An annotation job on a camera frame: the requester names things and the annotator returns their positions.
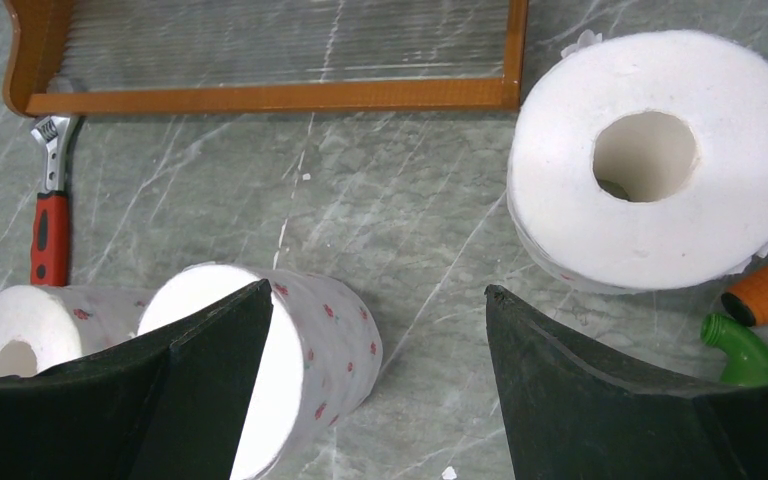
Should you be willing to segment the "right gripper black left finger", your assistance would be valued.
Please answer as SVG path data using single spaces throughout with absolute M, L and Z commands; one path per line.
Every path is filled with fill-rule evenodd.
M 0 377 L 0 479 L 227 479 L 269 330 L 264 280 L 100 352 Z

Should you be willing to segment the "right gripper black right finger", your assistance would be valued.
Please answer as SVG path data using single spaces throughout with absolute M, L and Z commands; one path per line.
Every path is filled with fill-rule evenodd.
M 768 385 L 702 380 L 628 356 L 485 291 L 518 479 L 768 479 Z

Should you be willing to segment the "orange wooden two-tier shelf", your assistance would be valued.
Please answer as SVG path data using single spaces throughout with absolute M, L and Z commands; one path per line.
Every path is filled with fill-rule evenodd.
M 525 1 L 9 1 L 40 116 L 512 110 Z

